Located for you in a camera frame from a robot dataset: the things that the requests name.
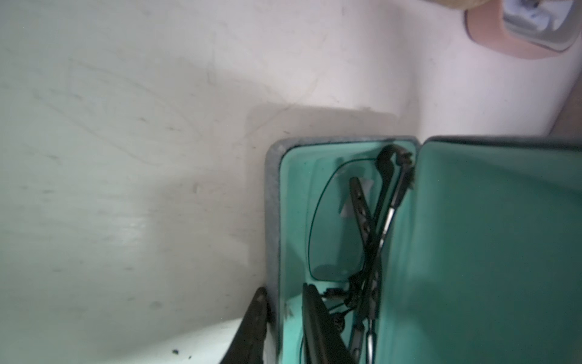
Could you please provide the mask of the teal glasses case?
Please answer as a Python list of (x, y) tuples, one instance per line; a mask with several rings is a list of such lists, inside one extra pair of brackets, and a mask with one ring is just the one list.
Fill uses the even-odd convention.
[[(382, 152), (395, 169), (377, 169)], [(314, 285), (349, 349), (350, 279), (365, 241), (350, 199), (388, 210), (379, 305), (362, 324), (376, 363), (581, 361), (581, 143), (527, 137), (293, 138), (265, 159), (268, 363), (307, 363), (303, 288)]]

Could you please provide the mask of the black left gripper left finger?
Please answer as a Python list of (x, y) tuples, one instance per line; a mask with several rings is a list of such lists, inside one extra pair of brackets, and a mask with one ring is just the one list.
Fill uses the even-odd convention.
[(266, 288), (260, 287), (256, 290), (220, 364), (263, 364), (268, 314), (268, 293)]

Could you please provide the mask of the pink case white glasses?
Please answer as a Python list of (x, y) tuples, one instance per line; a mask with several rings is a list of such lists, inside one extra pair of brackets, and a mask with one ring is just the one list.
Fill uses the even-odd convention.
[(517, 59), (569, 50), (581, 35), (580, 1), (487, 1), (465, 12), (472, 41)]

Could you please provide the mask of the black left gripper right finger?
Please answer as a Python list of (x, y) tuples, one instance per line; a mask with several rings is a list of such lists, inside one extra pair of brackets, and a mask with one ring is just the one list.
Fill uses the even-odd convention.
[(315, 285), (303, 285), (305, 363), (354, 363)]

